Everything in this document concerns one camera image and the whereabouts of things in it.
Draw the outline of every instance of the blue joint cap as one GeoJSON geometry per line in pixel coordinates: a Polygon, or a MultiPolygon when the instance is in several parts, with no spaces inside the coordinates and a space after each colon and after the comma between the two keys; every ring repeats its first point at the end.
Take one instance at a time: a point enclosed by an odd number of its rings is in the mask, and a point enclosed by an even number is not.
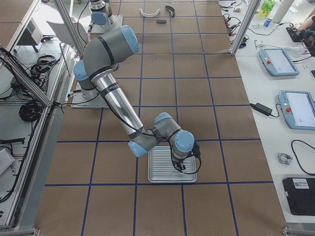
{"type": "Polygon", "coordinates": [[[99,11],[92,12],[91,19],[95,24],[99,26],[103,26],[107,23],[107,16],[103,12],[99,11]]]}
{"type": "Polygon", "coordinates": [[[77,81],[84,81],[88,78],[88,75],[84,69],[83,60],[76,63],[76,65],[73,67],[73,73],[77,81]]]}
{"type": "Polygon", "coordinates": [[[181,152],[189,152],[193,148],[195,138],[192,133],[182,130],[175,135],[175,146],[181,152]]]}
{"type": "Polygon", "coordinates": [[[148,152],[134,141],[129,141],[128,146],[132,151],[133,155],[135,155],[136,157],[140,157],[148,152]]]}
{"type": "Polygon", "coordinates": [[[154,124],[158,123],[159,121],[167,118],[173,118],[169,113],[163,112],[159,114],[155,119],[154,119],[154,124]]]}
{"type": "Polygon", "coordinates": [[[136,35],[134,34],[134,32],[132,31],[132,29],[129,26],[121,26],[120,30],[127,42],[127,44],[129,45],[130,49],[132,50],[132,52],[135,54],[139,51],[139,43],[137,40],[136,35]]]}

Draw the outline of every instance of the label sticker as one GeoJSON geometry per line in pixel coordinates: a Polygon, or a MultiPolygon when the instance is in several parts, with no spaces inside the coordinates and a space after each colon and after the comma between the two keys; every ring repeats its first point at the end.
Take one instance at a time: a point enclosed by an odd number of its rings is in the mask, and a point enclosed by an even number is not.
{"type": "Polygon", "coordinates": [[[295,188],[309,189],[309,185],[305,178],[293,178],[292,180],[295,188]]]}

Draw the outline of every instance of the white table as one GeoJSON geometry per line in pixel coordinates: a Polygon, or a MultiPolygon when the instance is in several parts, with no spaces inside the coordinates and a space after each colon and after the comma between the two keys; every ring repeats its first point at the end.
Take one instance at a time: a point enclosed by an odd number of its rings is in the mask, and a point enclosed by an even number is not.
{"type": "MultiPolygon", "coordinates": [[[[232,1],[220,1],[220,4],[229,5],[231,2],[232,1]]],[[[273,14],[276,12],[279,4],[279,1],[277,1],[275,9],[271,12],[270,18],[272,18],[273,14]]],[[[243,11],[241,13],[232,13],[230,10],[230,16],[235,16],[242,20],[247,6],[245,3],[242,3],[241,6],[243,7],[243,11]]],[[[302,4],[298,7],[295,6],[295,8],[298,12],[288,12],[282,22],[292,22],[294,24],[304,22],[311,11],[315,8],[315,3],[302,1],[302,4]]],[[[268,34],[272,31],[270,28],[253,29],[252,25],[256,25],[258,23],[259,22],[254,19],[250,24],[251,29],[255,32],[268,34]]],[[[285,27],[288,26],[288,24],[278,26],[278,28],[269,36],[257,35],[248,30],[246,34],[250,37],[250,39],[246,42],[247,46],[243,49],[239,49],[236,54],[236,60],[243,78],[243,83],[249,101],[254,104],[259,102],[272,108],[272,114],[274,115],[277,114],[275,104],[279,103],[278,95],[280,90],[309,91],[312,96],[315,97],[315,78],[310,74],[310,71],[315,69],[315,58],[310,58],[296,64],[300,71],[298,76],[273,77],[268,73],[262,64],[258,55],[259,49],[255,48],[254,40],[257,40],[258,44],[263,41],[264,44],[278,47],[300,46],[301,43],[292,42],[285,30],[285,27]]],[[[292,60],[298,60],[308,56],[309,55],[301,55],[296,58],[292,55],[291,58],[292,60]]],[[[299,168],[291,150],[290,143],[294,139],[300,139],[312,146],[315,146],[315,131],[290,129],[285,123],[284,117],[281,113],[279,118],[270,118],[255,110],[252,112],[286,222],[315,223],[315,216],[296,216],[290,213],[282,185],[282,179],[286,177],[311,177],[303,173],[299,168]],[[279,152],[292,156],[292,163],[290,165],[280,164],[277,158],[279,152]]],[[[300,144],[295,144],[294,147],[304,169],[308,172],[315,173],[315,151],[300,144]]]]}

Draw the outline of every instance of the black case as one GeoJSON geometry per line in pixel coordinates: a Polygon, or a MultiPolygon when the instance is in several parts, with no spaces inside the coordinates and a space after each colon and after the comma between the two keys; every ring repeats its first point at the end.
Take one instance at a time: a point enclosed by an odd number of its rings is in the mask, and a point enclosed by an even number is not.
{"type": "Polygon", "coordinates": [[[309,189],[295,188],[293,179],[296,178],[282,180],[291,213],[315,216],[315,178],[303,178],[306,179],[309,189]]]}

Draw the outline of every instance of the floor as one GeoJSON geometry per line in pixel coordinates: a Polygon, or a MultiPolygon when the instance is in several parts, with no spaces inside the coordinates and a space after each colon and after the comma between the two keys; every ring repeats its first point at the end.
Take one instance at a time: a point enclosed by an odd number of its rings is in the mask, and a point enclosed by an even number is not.
{"type": "Polygon", "coordinates": [[[218,2],[111,5],[140,43],[114,76],[147,127],[168,112],[194,134],[198,179],[150,183],[147,155],[133,156],[109,110],[67,107],[34,226],[43,236],[281,236],[285,220],[218,2]],[[143,18],[140,8],[162,10],[143,18]]]}

